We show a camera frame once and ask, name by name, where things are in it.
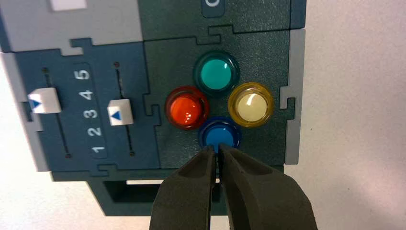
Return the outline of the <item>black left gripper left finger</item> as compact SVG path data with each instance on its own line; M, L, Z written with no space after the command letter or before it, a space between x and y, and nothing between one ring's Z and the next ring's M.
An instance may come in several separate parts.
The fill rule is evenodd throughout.
M208 230L215 172L215 151L206 146L161 183L149 228Z

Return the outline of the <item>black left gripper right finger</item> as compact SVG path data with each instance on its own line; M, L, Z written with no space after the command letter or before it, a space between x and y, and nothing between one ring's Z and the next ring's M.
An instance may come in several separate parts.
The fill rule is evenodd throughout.
M292 177L226 144L219 156L230 229L317 229L311 202Z

